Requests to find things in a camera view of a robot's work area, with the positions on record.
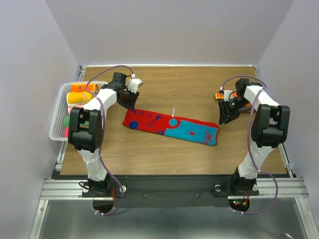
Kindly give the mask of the yellow patterned towel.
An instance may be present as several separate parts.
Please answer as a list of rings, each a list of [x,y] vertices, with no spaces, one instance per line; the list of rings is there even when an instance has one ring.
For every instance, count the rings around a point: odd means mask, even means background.
[[[88,92],[69,92],[66,96],[68,106],[87,104],[94,96]]]

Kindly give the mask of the teal red-trimmed towel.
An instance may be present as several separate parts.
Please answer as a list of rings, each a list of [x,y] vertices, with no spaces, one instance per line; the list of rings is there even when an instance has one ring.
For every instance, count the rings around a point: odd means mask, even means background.
[[[152,111],[127,110],[123,125],[135,130],[201,143],[217,144],[219,126],[213,122],[176,117]]]

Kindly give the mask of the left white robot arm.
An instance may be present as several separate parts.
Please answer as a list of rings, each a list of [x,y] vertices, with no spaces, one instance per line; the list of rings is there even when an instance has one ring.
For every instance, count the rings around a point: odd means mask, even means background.
[[[123,73],[114,73],[111,82],[104,84],[98,94],[82,107],[70,112],[68,142],[81,155],[88,173],[87,182],[80,183],[84,193],[99,196],[110,193],[110,173],[102,162],[102,143],[106,127],[107,110],[118,103],[133,109],[139,96],[138,89],[143,81],[135,74],[127,82]]]

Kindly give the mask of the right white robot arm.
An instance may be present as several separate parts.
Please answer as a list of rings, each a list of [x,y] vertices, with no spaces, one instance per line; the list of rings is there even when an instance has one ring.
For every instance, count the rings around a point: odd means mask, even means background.
[[[234,194],[256,192],[257,176],[269,154],[284,143],[288,136],[290,108],[274,101],[265,91],[266,84],[248,76],[238,76],[235,83],[236,95],[223,85],[219,105],[219,124],[227,124],[240,117],[241,110],[251,105],[247,132],[248,153],[236,168],[229,182]]]

